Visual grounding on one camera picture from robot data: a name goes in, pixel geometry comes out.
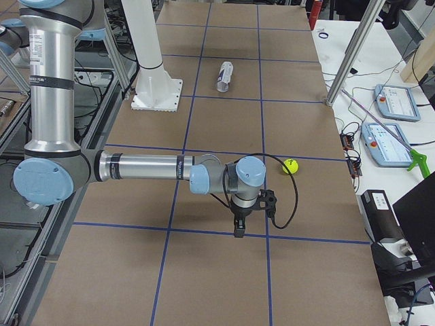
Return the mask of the Wilson yellow tennis ball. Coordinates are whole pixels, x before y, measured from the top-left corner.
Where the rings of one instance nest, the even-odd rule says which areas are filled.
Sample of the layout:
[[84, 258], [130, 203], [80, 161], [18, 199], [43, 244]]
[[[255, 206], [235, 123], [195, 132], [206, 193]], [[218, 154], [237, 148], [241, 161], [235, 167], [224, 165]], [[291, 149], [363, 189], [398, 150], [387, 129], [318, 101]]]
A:
[[298, 172], [299, 165], [297, 160], [293, 158], [288, 158], [283, 161], [283, 164], [284, 166], [282, 167], [282, 169], [285, 174], [291, 173], [293, 175]]

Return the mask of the clear tennis ball can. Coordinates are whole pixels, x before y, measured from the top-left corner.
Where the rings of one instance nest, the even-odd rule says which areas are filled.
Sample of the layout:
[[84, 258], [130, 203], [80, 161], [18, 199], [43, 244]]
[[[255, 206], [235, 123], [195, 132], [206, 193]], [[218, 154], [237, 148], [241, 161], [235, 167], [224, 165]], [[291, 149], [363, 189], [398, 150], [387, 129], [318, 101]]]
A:
[[228, 91], [233, 69], [233, 64], [230, 61], [224, 61], [222, 63], [216, 83], [216, 87], [219, 92]]

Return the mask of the orange circuit board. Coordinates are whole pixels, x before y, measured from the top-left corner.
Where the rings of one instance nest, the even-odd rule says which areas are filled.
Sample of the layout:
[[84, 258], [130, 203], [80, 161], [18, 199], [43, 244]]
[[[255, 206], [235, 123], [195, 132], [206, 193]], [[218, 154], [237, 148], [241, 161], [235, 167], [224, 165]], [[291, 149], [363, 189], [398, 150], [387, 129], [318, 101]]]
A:
[[352, 135], [341, 133], [340, 139], [344, 150], [354, 149], [353, 146], [354, 137]]

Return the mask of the black box with label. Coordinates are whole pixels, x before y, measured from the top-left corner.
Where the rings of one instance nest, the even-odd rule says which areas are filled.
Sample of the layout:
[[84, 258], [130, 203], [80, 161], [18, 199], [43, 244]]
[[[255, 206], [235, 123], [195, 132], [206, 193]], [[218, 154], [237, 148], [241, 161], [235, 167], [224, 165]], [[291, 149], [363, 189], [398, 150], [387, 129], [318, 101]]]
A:
[[384, 190], [366, 190], [360, 195], [359, 203], [368, 222], [368, 232], [375, 242], [393, 243], [404, 239]]

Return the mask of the lower teach pendant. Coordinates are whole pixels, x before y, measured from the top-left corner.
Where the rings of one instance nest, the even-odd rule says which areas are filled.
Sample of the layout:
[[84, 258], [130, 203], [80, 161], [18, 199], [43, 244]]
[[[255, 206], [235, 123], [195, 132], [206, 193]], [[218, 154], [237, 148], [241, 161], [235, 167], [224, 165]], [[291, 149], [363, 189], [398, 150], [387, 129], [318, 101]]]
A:
[[407, 149], [378, 123], [362, 124], [362, 139], [380, 167], [408, 168], [412, 158]]

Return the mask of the teach pendant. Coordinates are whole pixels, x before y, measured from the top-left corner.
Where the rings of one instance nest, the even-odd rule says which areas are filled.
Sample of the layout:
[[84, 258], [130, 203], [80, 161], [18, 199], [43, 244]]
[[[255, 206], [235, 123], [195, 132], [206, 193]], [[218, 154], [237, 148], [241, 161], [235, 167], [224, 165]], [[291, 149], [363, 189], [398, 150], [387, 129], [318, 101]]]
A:
[[378, 84], [375, 86], [375, 100], [384, 118], [408, 122], [421, 120], [409, 87]]
[[378, 123], [362, 124], [362, 139], [380, 167], [408, 168], [412, 158], [407, 149]]

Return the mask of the black monitor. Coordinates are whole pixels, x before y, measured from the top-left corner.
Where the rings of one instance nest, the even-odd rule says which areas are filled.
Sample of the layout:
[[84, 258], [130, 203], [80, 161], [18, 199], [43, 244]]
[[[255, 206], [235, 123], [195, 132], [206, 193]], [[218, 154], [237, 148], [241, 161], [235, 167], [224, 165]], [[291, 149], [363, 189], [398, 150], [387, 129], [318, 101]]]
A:
[[403, 195], [393, 208], [417, 259], [434, 261], [434, 173]]

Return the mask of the upper teach pendant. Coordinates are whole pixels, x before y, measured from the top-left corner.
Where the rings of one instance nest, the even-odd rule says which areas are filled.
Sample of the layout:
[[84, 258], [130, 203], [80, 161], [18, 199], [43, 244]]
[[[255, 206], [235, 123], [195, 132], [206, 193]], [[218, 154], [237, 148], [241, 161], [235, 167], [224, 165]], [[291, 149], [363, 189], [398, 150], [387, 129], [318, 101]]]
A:
[[421, 120], [409, 87], [378, 84], [375, 86], [375, 100], [384, 118], [408, 122]]

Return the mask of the wooden plank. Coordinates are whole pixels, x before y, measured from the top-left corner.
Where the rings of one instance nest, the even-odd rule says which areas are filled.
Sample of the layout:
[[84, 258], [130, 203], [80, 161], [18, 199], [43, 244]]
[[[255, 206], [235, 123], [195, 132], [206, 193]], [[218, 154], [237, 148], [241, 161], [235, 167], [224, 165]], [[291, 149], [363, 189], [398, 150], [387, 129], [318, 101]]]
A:
[[417, 83], [434, 65], [434, 9], [426, 5], [425, 1], [418, 1], [405, 16], [417, 28], [420, 27], [417, 35], [423, 35], [424, 39], [400, 76], [405, 83]]

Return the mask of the green handled reacher grabber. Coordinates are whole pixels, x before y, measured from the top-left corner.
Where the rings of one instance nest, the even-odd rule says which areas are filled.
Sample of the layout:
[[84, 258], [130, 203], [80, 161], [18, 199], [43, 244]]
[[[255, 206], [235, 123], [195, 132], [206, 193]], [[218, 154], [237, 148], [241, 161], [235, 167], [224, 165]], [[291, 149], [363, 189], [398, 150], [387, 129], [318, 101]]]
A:
[[409, 144], [403, 141], [397, 134], [395, 134], [392, 130], [390, 130], [384, 123], [382, 123], [375, 115], [373, 115], [365, 106], [363, 106], [356, 98], [346, 91], [346, 89], [342, 88], [341, 91], [348, 96], [360, 109], [362, 109], [367, 115], [369, 115], [378, 125], [380, 125], [386, 132], [388, 132], [393, 138], [397, 140], [402, 146], [406, 148], [409, 152], [410, 157], [412, 158], [411, 165], [407, 168], [407, 171], [411, 171], [414, 167], [418, 166], [422, 177], [425, 179], [430, 176], [430, 170], [427, 165], [427, 156], [419, 153], [415, 149], [413, 149]]

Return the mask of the aluminium frame post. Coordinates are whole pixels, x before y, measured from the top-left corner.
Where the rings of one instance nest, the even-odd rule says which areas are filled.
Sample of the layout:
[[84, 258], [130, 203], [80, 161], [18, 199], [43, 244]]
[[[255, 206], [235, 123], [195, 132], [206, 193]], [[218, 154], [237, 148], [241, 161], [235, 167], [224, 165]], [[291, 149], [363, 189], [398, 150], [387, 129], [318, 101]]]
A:
[[338, 69], [330, 90], [328, 91], [328, 95], [325, 99], [325, 104], [327, 104], [327, 106], [333, 106], [338, 93], [343, 88], [345, 80], [347, 79], [347, 76], [350, 73], [350, 70], [353, 67], [353, 64], [384, 4], [385, 0], [371, 0], [369, 2], [364, 15], [347, 46], [345, 57]]

